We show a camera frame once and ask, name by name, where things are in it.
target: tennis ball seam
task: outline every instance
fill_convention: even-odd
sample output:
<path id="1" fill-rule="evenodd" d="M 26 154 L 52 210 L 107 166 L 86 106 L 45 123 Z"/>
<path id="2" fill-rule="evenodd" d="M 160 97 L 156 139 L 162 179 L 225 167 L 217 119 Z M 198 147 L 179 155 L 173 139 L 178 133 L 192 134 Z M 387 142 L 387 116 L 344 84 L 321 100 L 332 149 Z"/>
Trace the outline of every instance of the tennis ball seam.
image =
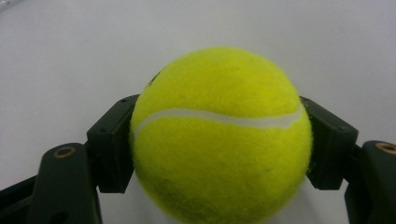
<path id="1" fill-rule="evenodd" d="M 262 118 L 240 118 L 235 116 L 224 115 L 206 110 L 193 110 L 186 108 L 171 108 L 160 110 L 148 115 L 134 130 L 134 137 L 137 137 L 140 131 L 150 122 L 161 118 L 198 118 L 209 119 L 218 123 L 234 124 L 239 127 L 250 127 L 257 129 L 288 129 L 295 121 L 299 120 L 303 111 L 303 106 L 299 104 L 297 110 L 293 113 L 266 116 Z"/>

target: yellow tennis ball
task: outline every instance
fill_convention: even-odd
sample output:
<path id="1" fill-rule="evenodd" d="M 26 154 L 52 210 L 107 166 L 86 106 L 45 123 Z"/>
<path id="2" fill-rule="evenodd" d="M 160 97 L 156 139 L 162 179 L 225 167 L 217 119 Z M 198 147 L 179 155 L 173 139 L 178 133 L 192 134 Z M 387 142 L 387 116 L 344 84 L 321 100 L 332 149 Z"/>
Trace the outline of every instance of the yellow tennis ball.
<path id="1" fill-rule="evenodd" d="M 185 223 L 257 223 L 304 179 L 311 128 L 299 95 L 263 57 L 210 48 L 168 64 L 134 109 L 135 173 Z"/>

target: felt surface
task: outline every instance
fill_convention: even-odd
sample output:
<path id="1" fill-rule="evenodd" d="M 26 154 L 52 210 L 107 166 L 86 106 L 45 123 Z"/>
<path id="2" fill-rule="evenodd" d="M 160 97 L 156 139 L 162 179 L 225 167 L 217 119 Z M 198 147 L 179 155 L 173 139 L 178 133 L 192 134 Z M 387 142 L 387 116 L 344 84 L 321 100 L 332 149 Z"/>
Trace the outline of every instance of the felt surface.
<path id="1" fill-rule="evenodd" d="M 163 116 L 135 134 L 150 114 L 169 108 L 237 118 L 295 112 L 297 91 L 273 63 L 241 49 L 212 48 L 166 66 L 136 102 L 134 168 L 153 201 L 186 223 L 257 223 L 294 195 L 312 141 L 304 109 L 287 128 Z"/>

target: white surface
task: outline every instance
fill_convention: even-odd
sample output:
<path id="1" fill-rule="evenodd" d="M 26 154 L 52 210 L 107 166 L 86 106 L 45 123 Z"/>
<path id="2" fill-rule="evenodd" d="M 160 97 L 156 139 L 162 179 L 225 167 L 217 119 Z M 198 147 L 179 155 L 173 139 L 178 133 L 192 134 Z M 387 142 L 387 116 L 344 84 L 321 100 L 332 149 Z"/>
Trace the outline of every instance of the white surface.
<path id="1" fill-rule="evenodd" d="M 371 139 L 395 142 L 396 2 L 44 1 L 0 13 L 0 189 L 85 132 L 181 54 L 231 45 L 267 56 L 300 94 Z M 309 181 L 267 223 L 347 223 L 344 190 Z M 136 179 L 101 194 L 105 223 L 176 223 Z"/>

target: screw hole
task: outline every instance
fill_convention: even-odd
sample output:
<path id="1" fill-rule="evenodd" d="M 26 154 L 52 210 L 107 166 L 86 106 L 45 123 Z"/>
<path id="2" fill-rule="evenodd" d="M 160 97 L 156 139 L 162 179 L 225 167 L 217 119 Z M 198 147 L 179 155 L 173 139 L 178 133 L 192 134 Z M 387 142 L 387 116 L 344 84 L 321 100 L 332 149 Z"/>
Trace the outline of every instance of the screw hole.
<path id="1" fill-rule="evenodd" d="M 377 143 L 375 144 L 375 146 L 380 149 L 383 150 L 389 154 L 394 154 L 396 155 L 396 146 L 389 144 L 389 143 Z"/>
<path id="2" fill-rule="evenodd" d="M 51 217 L 49 224 L 62 224 L 65 223 L 68 218 L 69 215 L 66 212 L 60 212 Z"/>
<path id="3" fill-rule="evenodd" d="M 73 153 L 75 153 L 75 151 L 76 149 L 74 147 L 62 147 L 56 150 L 55 153 L 53 153 L 53 156 L 55 158 L 62 159 L 72 155 Z"/>

